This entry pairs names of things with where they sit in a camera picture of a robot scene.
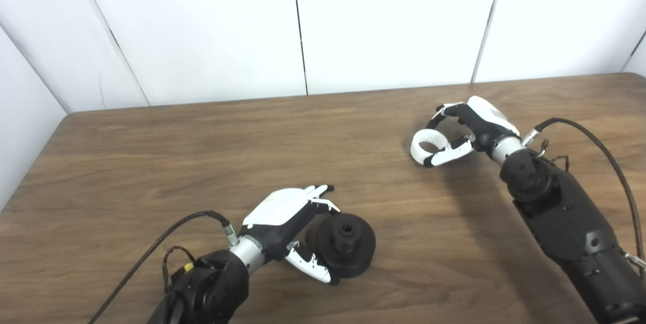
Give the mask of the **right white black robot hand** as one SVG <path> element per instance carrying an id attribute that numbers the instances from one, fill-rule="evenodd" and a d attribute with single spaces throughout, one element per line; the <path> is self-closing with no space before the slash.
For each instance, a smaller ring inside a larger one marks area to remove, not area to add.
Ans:
<path id="1" fill-rule="evenodd" d="M 449 140 L 437 129 L 448 117 L 455 117 L 470 133 Z M 410 153 L 416 163 L 426 168 L 444 165 L 473 151 L 485 152 L 502 166 L 510 155 L 524 149 L 515 125 L 489 101 L 472 96 L 466 102 L 439 106 L 426 128 L 413 136 Z"/>

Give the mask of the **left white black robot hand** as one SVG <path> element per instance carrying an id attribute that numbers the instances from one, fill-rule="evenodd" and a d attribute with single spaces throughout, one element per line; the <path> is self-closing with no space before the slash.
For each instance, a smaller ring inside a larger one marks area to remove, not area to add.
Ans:
<path id="1" fill-rule="evenodd" d="M 273 260 L 286 260 L 317 281 L 339 284 L 337 274 L 297 240 L 317 214 L 341 213 L 330 200 L 322 198 L 333 190 L 332 185 L 312 185 L 273 191 L 244 218 L 239 241 L 229 250 L 243 262 L 250 276 Z"/>

